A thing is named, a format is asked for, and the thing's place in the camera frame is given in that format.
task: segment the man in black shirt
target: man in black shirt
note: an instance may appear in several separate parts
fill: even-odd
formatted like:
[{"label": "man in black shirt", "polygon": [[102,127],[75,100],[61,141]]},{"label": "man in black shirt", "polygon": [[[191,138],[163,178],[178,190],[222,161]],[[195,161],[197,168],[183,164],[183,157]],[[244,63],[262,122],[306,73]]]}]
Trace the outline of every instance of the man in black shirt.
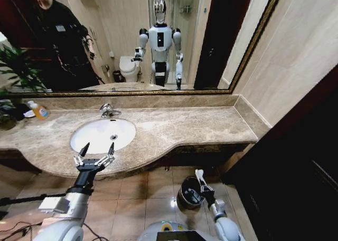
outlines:
[{"label": "man in black shirt", "polygon": [[98,85],[100,79],[94,72],[83,44],[93,60],[95,52],[93,41],[86,27],[68,7],[56,0],[37,0],[39,4],[39,20],[44,30],[44,38],[55,51],[62,68],[67,72],[64,76],[63,89],[78,90]]}]

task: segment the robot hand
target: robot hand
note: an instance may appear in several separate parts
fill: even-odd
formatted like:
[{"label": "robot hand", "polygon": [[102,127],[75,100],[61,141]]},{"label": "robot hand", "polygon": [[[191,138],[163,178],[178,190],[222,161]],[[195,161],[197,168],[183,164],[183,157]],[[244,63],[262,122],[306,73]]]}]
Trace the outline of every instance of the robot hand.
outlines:
[{"label": "robot hand", "polygon": [[143,61],[143,55],[142,55],[142,48],[138,47],[135,49],[135,56],[132,58],[132,62],[134,61]]}]

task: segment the orange soap bottle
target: orange soap bottle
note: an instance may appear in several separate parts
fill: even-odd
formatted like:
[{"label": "orange soap bottle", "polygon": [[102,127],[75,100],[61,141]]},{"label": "orange soap bottle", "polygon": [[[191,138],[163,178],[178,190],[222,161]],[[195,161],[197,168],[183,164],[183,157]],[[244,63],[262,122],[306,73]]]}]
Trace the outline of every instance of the orange soap bottle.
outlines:
[{"label": "orange soap bottle", "polygon": [[46,119],[50,115],[50,111],[46,110],[43,106],[36,104],[34,101],[27,102],[30,108],[35,113],[36,117],[40,120]]}]

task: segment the mirror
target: mirror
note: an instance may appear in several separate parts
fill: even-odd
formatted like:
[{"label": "mirror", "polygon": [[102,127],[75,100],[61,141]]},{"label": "mirror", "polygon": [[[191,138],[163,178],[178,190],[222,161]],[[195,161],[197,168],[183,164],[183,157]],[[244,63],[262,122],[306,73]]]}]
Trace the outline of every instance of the mirror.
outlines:
[{"label": "mirror", "polygon": [[231,93],[274,3],[0,0],[1,94]]}]

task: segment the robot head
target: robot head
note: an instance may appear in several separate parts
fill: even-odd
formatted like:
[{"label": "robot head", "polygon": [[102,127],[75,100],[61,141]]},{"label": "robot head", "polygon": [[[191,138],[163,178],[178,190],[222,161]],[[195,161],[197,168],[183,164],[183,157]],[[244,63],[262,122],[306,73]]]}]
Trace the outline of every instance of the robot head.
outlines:
[{"label": "robot head", "polygon": [[165,0],[154,0],[154,11],[155,11],[157,24],[164,23],[166,10],[167,10],[167,6],[165,4]]}]

